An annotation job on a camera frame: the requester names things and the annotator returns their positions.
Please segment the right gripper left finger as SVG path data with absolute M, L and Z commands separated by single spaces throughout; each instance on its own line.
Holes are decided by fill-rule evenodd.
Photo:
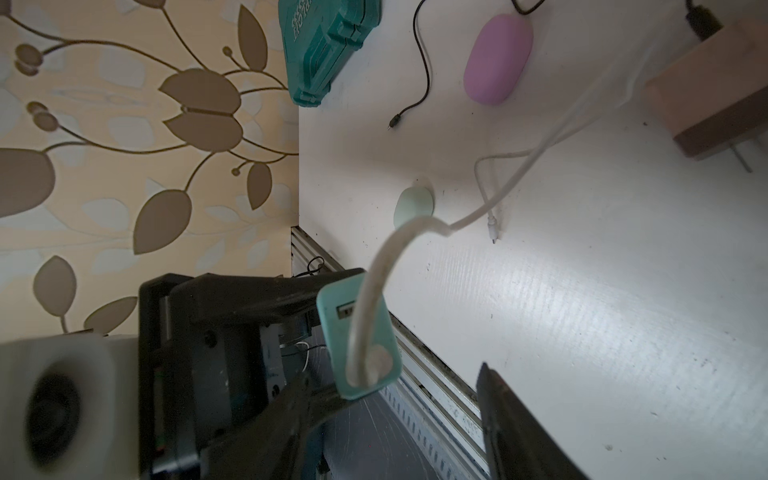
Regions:
M 299 278 L 166 274 L 139 290 L 139 475 L 298 479 L 315 431 L 347 406 L 307 372 L 286 374 L 288 327 L 319 323 L 320 290 Z

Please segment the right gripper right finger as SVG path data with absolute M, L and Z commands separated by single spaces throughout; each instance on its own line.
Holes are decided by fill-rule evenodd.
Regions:
M 476 394 L 492 479 L 587 479 L 486 363 L 479 371 Z

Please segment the teal charger plug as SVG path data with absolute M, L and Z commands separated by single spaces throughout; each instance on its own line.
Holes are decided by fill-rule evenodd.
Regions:
M 316 307 L 336 389 L 358 400 L 394 382 L 402 359 L 386 302 L 361 295 L 366 272 L 339 272 L 319 290 Z

